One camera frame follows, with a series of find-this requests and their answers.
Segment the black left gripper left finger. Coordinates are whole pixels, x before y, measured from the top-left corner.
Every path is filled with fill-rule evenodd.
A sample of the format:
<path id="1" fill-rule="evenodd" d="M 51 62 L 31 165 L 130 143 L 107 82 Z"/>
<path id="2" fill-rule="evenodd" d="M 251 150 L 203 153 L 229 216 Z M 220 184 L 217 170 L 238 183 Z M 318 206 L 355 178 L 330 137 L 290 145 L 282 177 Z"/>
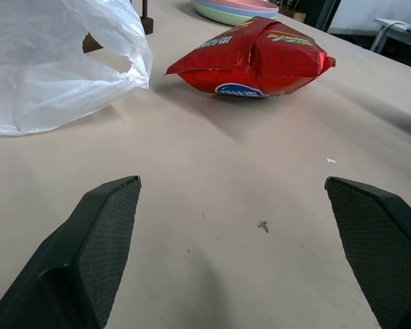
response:
<path id="1" fill-rule="evenodd" d="M 105 328 L 128 259 L 138 176 L 88 191 L 0 300 L 0 328 Z"/>

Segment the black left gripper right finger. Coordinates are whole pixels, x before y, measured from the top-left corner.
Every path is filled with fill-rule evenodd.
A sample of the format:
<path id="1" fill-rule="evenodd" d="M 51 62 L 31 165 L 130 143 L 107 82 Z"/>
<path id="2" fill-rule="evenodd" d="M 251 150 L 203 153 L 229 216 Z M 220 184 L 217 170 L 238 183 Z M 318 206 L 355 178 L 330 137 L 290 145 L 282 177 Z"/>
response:
<path id="1" fill-rule="evenodd" d="M 411 328 L 411 207 L 375 186 L 325 181 L 346 259 L 381 328 Z"/>

